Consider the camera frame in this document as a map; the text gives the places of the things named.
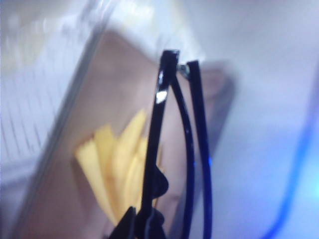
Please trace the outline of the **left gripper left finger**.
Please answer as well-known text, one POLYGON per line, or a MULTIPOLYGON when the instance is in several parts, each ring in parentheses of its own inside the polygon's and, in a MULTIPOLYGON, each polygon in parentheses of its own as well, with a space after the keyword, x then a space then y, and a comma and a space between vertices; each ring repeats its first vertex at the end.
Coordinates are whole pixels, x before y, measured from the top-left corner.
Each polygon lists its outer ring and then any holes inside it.
POLYGON ((135 238, 136 208, 129 207, 117 226, 106 239, 134 239, 135 238))

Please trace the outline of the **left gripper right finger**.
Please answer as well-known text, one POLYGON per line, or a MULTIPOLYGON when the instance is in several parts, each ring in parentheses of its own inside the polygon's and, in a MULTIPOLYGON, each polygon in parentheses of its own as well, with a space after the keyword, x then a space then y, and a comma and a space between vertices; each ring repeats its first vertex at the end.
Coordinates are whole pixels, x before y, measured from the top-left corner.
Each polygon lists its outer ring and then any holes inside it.
POLYGON ((157 209, 152 209, 151 216, 147 219, 147 238, 166 239, 163 229, 164 216, 157 209))

